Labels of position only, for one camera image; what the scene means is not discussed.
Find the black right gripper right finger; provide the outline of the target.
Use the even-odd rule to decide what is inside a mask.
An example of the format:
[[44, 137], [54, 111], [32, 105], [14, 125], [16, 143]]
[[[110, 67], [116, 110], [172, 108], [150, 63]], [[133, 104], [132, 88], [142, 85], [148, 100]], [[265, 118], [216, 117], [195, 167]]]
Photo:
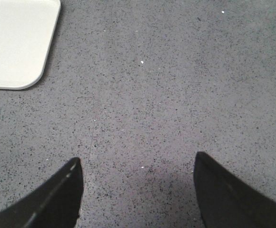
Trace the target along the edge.
[[205, 152], [197, 152], [194, 185], [207, 228], [276, 228], [276, 202], [248, 186]]

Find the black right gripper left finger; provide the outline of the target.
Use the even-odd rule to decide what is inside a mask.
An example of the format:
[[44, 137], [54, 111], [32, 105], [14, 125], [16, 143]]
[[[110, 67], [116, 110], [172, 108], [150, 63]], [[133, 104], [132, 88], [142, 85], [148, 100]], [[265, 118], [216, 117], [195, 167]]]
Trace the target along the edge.
[[32, 193], [0, 212], [0, 228], [73, 228], [83, 194], [80, 159], [70, 159]]

